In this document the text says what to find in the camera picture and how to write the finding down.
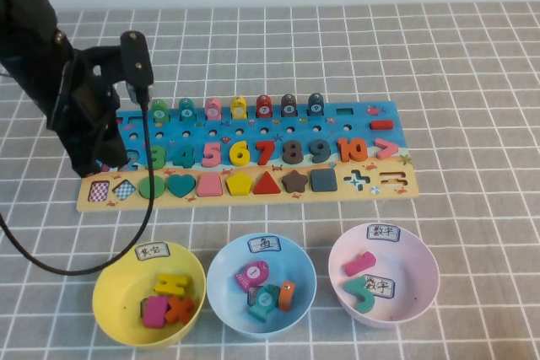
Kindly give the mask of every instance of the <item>light blue bowl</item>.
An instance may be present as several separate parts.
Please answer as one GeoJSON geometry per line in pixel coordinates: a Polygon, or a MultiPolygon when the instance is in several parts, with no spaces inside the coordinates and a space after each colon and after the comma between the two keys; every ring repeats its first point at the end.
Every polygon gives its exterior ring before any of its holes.
{"type": "Polygon", "coordinates": [[[207,277],[207,295],[215,314],[230,328],[252,339],[269,339],[290,329],[307,313],[317,288],[310,257],[292,240],[276,234],[248,234],[227,244],[213,259],[207,277]],[[247,294],[235,274],[253,261],[266,261],[270,275],[263,283],[281,287],[294,282],[289,312],[273,310],[261,322],[248,314],[247,294]]]}

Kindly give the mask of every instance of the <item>red triangle block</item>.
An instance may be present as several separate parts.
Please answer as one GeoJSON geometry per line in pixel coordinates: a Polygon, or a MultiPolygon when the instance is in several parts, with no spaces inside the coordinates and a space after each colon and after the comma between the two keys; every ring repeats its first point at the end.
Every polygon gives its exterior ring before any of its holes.
{"type": "Polygon", "coordinates": [[[273,179],[272,175],[268,172],[262,174],[261,179],[255,185],[253,194],[279,194],[281,190],[278,184],[273,179]]]}

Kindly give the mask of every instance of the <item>pink number 5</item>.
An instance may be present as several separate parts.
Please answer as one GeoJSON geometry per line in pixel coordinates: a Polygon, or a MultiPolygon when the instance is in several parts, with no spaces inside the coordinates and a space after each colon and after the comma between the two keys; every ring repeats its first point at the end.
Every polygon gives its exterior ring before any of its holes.
{"type": "Polygon", "coordinates": [[[201,166],[203,168],[213,168],[221,163],[221,143],[210,142],[204,145],[204,152],[201,166]]]}

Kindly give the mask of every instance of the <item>black cable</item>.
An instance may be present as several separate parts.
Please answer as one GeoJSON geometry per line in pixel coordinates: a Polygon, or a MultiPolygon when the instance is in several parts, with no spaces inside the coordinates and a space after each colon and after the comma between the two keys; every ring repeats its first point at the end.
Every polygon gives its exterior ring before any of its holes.
{"type": "Polygon", "coordinates": [[[137,234],[132,239],[132,241],[127,244],[127,246],[124,248],[122,252],[120,252],[118,255],[113,257],[112,259],[109,259],[105,263],[102,263],[95,267],[90,267],[89,269],[83,269],[83,270],[62,270],[57,269],[56,267],[51,267],[49,265],[46,265],[42,261],[38,261],[31,253],[26,250],[23,245],[21,245],[18,240],[14,237],[14,235],[11,233],[11,231],[8,228],[8,225],[3,220],[2,214],[0,214],[0,228],[2,228],[3,232],[8,237],[9,241],[13,244],[13,246],[20,252],[22,256],[24,256],[26,259],[34,263],[39,268],[48,271],[50,273],[59,274],[61,276],[82,276],[85,274],[95,273],[97,271],[101,271],[105,269],[106,267],[112,265],[116,261],[120,260],[127,252],[131,250],[131,248],[137,243],[141,235],[143,234],[144,230],[146,229],[146,226],[149,223],[150,215],[152,214],[152,210],[154,208],[154,198],[155,198],[155,186],[154,186],[154,164],[152,162],[152,153],[150,152],[150,133],[149,133],[149,120],[148,120],[148,112],[149,112],[149,103],[148,103],[148,97],[143,97],[140,101],[141,110],[143,111],[143,128],[144,128],[144,145],[146,149],[146,159],[148,161],[148,176],[150,180],[150,198],[148,200],[148,208],[146,210],[146,214],[144,215],[143,223],[141,224],[141,227],[138,229],[137,234]]]}

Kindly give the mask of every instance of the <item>pink bowl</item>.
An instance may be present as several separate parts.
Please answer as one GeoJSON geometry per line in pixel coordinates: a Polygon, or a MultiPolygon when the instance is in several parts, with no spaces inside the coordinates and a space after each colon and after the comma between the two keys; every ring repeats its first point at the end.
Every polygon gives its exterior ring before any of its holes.
{"type": "Polygon", "coordinates": [[[439,292],[439,267],[431,251],[416,235],[389,223],[364,223],[344,233],[332,247],[328,260],[330,282],[345,310],[358,322],[389,328],[423,314],[439,292]],[[371,252],[373,267],[348,277],[343,265],[371,252]],[[358,299],[345,293],[347,280],[366,276],[375,306],[361,314],[358,299]]]}

